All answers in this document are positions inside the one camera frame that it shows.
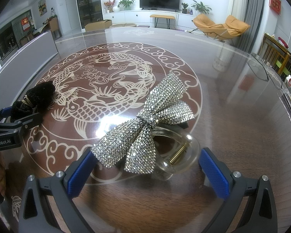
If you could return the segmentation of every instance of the metal spring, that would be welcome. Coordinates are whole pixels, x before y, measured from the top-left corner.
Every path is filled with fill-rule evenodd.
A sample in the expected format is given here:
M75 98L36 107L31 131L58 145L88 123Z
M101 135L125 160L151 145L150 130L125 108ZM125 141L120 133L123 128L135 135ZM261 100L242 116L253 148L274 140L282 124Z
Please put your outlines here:
M169 159L169 163L173 165L178 161L178 159L181 157L181 155L186 151L186 149L189 147L190 142L185 142Z

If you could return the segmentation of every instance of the red banner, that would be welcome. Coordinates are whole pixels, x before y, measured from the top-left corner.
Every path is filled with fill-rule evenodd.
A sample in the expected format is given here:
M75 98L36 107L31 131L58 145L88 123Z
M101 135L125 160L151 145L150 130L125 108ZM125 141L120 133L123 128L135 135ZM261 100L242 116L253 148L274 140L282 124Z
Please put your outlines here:
M281 11L281 1L280 0L269 0L269 7L280 15Z
M28 17L25 17L21 20L24 32L30 28Z

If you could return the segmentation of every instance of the bottle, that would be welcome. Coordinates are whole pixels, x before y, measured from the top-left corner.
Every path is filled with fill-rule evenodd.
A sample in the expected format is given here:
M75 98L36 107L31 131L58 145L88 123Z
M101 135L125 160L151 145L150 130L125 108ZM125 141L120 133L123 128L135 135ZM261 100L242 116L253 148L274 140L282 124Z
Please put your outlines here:
M53 8L51 8L50 17L55 16L55 15L56 15L55 10Z

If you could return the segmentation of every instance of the cardboard box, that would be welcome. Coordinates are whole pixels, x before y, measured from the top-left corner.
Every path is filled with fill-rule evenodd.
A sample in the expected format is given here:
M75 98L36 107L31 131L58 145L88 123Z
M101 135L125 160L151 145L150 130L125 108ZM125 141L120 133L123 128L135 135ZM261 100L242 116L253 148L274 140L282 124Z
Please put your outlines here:
M102 20L93 23L89 23L85 26L85 31L95 31L95 30L102 30L108 29L112 25L112 20Z

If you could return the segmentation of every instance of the black velvet hair tie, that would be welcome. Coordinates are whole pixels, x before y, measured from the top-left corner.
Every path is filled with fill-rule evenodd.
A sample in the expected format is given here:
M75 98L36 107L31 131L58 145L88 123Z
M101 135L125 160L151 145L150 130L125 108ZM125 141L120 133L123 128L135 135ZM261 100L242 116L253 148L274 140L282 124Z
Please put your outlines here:
M22 101L16 101L12 105L11 122L26 117L33 113L33 109L38 107L46 109L53 100L55 86L53 81L42 82L29 89Z

